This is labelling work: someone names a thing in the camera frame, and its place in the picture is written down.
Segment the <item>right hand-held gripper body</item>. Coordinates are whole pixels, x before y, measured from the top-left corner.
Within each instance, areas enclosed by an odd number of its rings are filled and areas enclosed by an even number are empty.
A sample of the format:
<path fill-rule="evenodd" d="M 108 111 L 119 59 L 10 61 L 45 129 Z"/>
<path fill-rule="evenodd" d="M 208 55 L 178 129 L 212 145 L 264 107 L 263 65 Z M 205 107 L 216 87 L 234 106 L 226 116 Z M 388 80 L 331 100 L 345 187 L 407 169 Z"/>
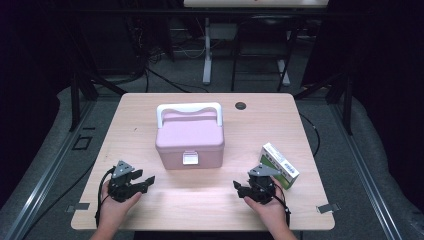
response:
<path fill-rule="evenodd" d="M 276 184 L 272 179 L 276 174 L 279 174 L 278 170 L 262 163 L 252 168 L 248 172 L 248 183 L 252 191 L 250 198 L 261 204 L 267 204 L 273 198 L 281 202 L 281 199 L 276 195 Z"/>

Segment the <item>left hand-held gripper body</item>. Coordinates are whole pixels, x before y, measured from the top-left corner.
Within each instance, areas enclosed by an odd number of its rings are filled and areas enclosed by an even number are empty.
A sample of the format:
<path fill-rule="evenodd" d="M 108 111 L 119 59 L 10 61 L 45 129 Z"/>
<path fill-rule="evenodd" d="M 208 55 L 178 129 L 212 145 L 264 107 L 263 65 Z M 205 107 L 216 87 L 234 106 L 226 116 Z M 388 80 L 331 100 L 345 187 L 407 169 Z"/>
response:
<path fill-rule="evenodd" d="M 134 196 L 137 191 L 131 184 L 131 181 L 136 177 L 137 172 L 135 168 L 123 160 L 119 160 L 109 181 L 109 196 L 118 202 L 125 202 L 127 199 Z"/>

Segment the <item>white green medicine box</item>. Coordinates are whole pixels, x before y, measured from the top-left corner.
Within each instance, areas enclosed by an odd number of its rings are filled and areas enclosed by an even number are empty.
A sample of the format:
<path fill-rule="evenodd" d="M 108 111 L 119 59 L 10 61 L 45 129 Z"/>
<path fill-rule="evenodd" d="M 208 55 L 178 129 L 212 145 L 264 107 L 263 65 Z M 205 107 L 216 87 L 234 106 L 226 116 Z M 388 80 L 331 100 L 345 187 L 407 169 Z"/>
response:
<path fill-rule="evenodd" d="M 278 171 L 275 178 L 286 190 L 290 189 L 300 175 L 299 171 L 286 159 L 286 157 L 270 142 L 261 149 L 259 161 Z"/>

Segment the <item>pink plastic storage box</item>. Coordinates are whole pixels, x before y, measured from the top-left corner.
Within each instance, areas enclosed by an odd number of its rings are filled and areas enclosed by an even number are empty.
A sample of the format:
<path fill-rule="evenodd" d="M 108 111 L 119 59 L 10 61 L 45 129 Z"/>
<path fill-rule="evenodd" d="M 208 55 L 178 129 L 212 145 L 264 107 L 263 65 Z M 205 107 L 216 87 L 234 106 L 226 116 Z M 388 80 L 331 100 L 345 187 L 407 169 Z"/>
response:
<path fill-rule="evenodd" d="M 167 170 L 222 166 L 225 138 L 219 103 L 161 104 L 156 116 L 156 150 Z"/>

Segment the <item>person's right hand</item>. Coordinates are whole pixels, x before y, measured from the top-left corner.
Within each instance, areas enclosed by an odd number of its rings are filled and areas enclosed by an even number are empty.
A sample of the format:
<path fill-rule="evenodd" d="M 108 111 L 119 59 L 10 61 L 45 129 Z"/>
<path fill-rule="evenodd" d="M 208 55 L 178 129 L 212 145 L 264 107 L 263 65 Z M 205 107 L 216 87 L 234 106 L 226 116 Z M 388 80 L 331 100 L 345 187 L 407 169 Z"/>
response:
<path fill-rule="evenodd" d="M 244 201 L 259 215 L 261 221 L 270 232 L 289 230 L 286 223 L 285 208 L 276 198 L 273 198 L 265 205 L 255 202 L 250 197 L 244 197 Z"/>

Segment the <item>person's left hand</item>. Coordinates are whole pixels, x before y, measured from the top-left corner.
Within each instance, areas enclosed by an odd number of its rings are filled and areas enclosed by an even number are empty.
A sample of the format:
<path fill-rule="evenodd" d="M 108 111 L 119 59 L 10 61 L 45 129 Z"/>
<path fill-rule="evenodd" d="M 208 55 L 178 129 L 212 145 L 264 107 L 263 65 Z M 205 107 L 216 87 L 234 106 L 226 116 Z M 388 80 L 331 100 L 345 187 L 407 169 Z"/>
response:
<path fill-rule="evenodd" d="M 126 201 L 118 202 L 109 197 L 108 184 L 109 182 L 106 182 L 101 191 L 99 230 L 117 230 L 125 220 L 129 210 L 139 202 L 142 196 L 140 192 L 137 192 Z"/>

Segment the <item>grey tape piece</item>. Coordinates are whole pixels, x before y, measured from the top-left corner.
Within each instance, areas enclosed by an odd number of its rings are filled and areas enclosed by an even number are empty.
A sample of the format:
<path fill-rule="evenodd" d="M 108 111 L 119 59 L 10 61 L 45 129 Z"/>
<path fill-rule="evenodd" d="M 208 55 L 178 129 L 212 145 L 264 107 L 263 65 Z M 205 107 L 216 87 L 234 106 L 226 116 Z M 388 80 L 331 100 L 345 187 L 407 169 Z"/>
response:
<path fill-rule="evenodd" d="M 76 203 L 74 205 L 68 205 L 66 208 L 67 213 L 73 213 L 77 210 L 88 210 L 90 203 Z"/>
<path fill-rule="evenodd" d="M 341 207 L 337 203 L 333 203 L 333 204 L 328 203 L 325 205 L 317 206 L 317 211 L 321 214 L 334 213 L 336 211 L 339 211 L 340 209 Z"/>

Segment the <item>black metal stand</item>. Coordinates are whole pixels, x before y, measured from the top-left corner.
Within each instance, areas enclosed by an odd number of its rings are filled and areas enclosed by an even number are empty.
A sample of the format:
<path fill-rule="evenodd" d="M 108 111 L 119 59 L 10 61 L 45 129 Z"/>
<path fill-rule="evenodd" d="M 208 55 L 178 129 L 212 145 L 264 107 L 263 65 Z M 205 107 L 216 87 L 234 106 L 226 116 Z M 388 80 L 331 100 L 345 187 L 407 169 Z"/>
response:
<path fill-rule="evenodd" d="M 312 84 L 305 90 L 294 96 L 295 100 L 301 100 L 315 93 L 319 89 L 329 86 L 330 90 L 325 96 L 325 101 L 328 104 L 337 104 L 340 99 L 343 99 L 342 109 L 342 126 L 345 131 L 351 135 L 351 111 L 353 102 L 353 75 L 349 73 L 337 73 L 323 81 Z"/>
<path fill-rule="evenodd" d="M 115 84 L 107 81 L 105 78 L 98 74 L 92 73 L 87 70 L 76 71 L 71 78 L 71 110 L 72 110 L 72 122 L 70 131 L 74 131 L 81 121 L 80 114 L 80 94 L 83 94 L 88 101 L 96 101 L 99 97 L 99 93 L 94 87 L 94 84 L 98 83 L 112 92 L 123 96 L 126 91 L 116 86 Z"/>

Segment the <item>white desk leg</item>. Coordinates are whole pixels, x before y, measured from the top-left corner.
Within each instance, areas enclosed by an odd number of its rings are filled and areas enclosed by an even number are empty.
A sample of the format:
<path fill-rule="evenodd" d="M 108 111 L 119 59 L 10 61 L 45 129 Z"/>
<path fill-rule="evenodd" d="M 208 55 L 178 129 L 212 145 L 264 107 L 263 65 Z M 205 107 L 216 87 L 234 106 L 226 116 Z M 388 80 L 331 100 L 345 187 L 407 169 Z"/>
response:
<path fill-rule="evenodd" d="M 204 70 L 203 70 L 202 82 L 204 85 L 209 85 L 211 83 L 212 55 L 211 55 L 211 39 L 210 39 L 210 22 L 208 18 L 205 19 L 204 41 L 205 41 L 205 59 L 204 59 Z"/>

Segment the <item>black chair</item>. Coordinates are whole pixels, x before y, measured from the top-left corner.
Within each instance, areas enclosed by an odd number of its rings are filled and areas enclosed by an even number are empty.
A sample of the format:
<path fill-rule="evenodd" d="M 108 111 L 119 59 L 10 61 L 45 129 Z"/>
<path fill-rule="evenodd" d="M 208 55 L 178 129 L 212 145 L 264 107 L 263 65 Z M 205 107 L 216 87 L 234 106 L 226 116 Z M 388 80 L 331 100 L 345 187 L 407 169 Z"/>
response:
<path fill-rule="evenodd" d="M 277 90 L 287 86 L 288 66 L 303 25 L 296 16 L 256 15 L 239 22 L 231 50 L 231 90 L 238 75 L 277 74 Z"/>

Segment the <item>aluminium floor rail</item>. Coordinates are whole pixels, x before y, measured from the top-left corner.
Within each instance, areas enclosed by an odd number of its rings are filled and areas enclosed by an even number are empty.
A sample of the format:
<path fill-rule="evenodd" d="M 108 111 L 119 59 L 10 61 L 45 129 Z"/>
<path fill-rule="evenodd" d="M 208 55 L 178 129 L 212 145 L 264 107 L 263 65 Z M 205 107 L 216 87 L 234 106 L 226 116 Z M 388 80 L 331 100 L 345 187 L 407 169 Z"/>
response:
<path fill-rule="evenodd" d="M 81 124 L 87 119 L 96 102 L 82 104 L 80 120 L 70 131 L 69 109 L 62 104 L 52 129 L 25 172 L 18 186 L 0 209 L 0 240 L 21 240 L 34 221 L 48 195 L 71 145 L 76 141 Z"/>
<path fill-rule="evenodd" d="M 372 205 L 374 213 L 378 218 L 381 228 L 387 240 L 403 240 L 403 237 L 395 224 L 393 217 L 383 199 L 374 178 L 365 163 L 365 159 L 359 150 L 353 135 L 350 135 L 345 129 L 342 121 L 342 112 L 337 105 L 330 104 L 329 109 L 335 118 L 336 125 L 345 139 L 350 152 L 353 156 L 355 170 L 359 176 L 360 182 L 367 194 L 367 197 Z"/>

